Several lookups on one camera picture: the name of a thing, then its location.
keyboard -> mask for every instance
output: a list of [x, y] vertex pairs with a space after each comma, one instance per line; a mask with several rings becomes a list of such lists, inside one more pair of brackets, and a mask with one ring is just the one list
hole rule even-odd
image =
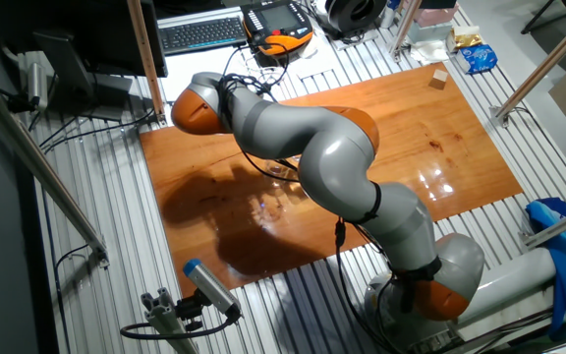
[[240, 17], [161, 28], [160, 34], [165, 55], [240, 44], [248, 39]]

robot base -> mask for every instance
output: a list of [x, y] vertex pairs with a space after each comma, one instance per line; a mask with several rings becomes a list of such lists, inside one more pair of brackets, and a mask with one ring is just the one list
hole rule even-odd
[[[364, 295], [364, 313], [368, 326], [375, 333], [388, 339], [402, 353], [430, 353], [454, 347], [461, 341], [448, 322], [427, 320], [416, 310], [410, 314], [401, 313], [401, 290], [397, 284], [388, 284], [378, 299], [379, 292], [390, 281], [391, 275], [386, 272], [374, 277]], [[377, 312], [379, 301], [380, 313]]]

robotic arm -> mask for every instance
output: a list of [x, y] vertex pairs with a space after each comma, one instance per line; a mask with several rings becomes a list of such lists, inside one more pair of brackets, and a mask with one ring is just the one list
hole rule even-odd
[[[299, 179], [306, 193], [361, 225], [385, 251], [397, 277], [385, 296], [393, 318], [414, 308], [414, 316], [448, 321], [467, 309], [480, 284], [482, 249], [460, 234], [434, 242], [429, 212], [414, 192], [368, 179], [379, 147], [370, 116], [355, 108], [272, 103], [238, 83], [229, 89], [221, 79], [194, 75], [172, 109], [176, 127], [197, 135], [233, 134], [241, 149], [264, 159], [301, 154]], [[221, 90], [228, 98], [222, 104]]]

monitor stand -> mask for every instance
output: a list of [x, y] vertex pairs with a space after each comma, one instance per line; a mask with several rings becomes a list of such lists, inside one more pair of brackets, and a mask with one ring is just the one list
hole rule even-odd
[[58, 76], [49, 96], [50, 110], [121, 121], [133, 83], [131, 79], [88, 73], [70, 33], [38, 30], [34, 37]]

glossy wooden surface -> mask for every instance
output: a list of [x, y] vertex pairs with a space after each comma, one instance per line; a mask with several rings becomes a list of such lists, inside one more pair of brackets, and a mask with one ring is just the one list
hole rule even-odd
[[[363, 109], [381, 145], [368, 177], [412, 188], [434, 220], [522, 190], [467, 101], [448, 78], [428, 84], [442, 64], [284, 102]], [[298, 184], [254, 170], [232, 136], [191, 136], [176, 128], [141, 135], [154, 192], [181, 288], [186, 261], [200, 258], [234, 288], [335, 253], [337, 217]], [[265, 162], [255, 162], [265, 167]], [[365, 241], [348, 227], [344, 249]]]

